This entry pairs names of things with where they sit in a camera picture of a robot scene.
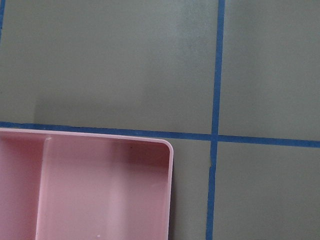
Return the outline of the pink plastic bin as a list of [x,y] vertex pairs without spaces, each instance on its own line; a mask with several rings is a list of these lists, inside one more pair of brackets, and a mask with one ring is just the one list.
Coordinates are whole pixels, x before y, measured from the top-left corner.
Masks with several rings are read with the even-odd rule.
[[173,147],[163,139],[0,130],[3,240],[166,240]]

